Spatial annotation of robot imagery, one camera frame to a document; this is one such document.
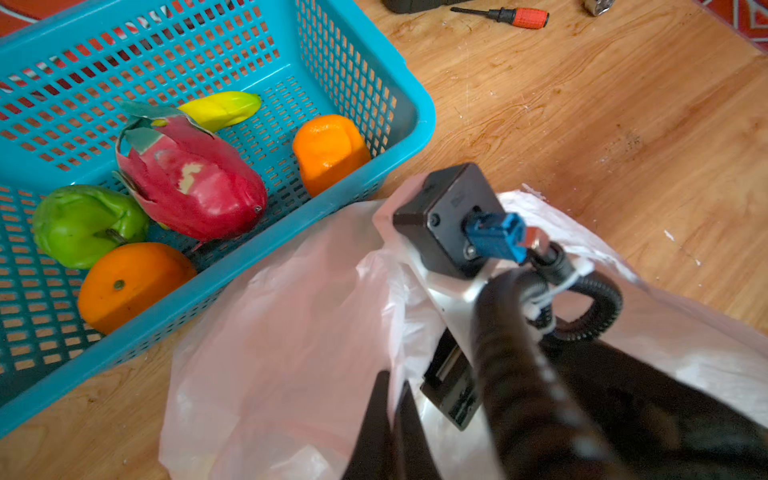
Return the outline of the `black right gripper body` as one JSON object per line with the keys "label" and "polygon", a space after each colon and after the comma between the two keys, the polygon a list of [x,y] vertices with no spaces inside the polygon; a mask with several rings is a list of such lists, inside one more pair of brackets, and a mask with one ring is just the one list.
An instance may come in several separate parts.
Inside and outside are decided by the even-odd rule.
{"label": "black right gripper body", "polygon": [[767,430],[601,341],[542,350],[639,479],[764,479]]}

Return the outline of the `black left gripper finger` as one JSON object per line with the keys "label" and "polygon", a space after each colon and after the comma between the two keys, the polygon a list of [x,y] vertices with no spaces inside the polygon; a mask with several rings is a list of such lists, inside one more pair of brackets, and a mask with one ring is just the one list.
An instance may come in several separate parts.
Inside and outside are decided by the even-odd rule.
{"label": "black left gripper finger", "polygon": [[377,374],[344,479],[439,479],[441,477],[408,385],[394,418],[388,416],[390,373]]}

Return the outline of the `white plastic bag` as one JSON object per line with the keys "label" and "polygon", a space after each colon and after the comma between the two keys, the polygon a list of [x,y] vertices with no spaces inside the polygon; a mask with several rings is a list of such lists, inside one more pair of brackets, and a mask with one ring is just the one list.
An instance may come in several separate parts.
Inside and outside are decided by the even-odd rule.
{"label": "white plastic bag", "polygon": [[424,175],[346,207],[235,279],[179,344],[161,434],[175,479],[344,479],[376,376],[416,402],[439,479],[639,479],[542,350],[601,341],[767,430],[767,340],[643,281],[541,199],[496,196],[533,264],[500,261],[474,302],[481,404],[460,431],[420,387],[446,325],[392,225]]}

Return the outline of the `orange fruit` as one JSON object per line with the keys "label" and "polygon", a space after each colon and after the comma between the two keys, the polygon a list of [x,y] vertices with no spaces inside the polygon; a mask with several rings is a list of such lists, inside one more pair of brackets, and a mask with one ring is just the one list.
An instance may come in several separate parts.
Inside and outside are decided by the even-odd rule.
{"label": "orange fruit", "polygon": [[298,129],[293,140],[301,180],[317,197],[371,161],[356,125],[340,115],[319,116]]}
{"label": "orange fruit", "polygon": [[192,262],[163,243],[120,246],[101,258],[81,286],[80,317],[108,335],[197,275]]}

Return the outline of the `red dragon fruit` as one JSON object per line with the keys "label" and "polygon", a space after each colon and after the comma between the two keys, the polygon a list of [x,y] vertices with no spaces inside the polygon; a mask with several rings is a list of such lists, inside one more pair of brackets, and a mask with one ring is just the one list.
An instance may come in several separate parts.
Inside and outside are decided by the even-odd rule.
{"label": "red dragon fruit", "polygon": [[206,243],[252,231],[267,211],[260,175],[218,135],[171,106],[122,101],[114,176],[166,229]]}

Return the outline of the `green pear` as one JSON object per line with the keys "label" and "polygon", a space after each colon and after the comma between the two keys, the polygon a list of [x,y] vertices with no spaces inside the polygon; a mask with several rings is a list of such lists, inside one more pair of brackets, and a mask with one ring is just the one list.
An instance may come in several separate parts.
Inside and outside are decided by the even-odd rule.
{"label": "green pear", "polygon": [[34,241],[69,269],[90,269],[127,243],[142,242],[150,219],[136,200],[104,187],[71,185],[45,197],[32,216]]}

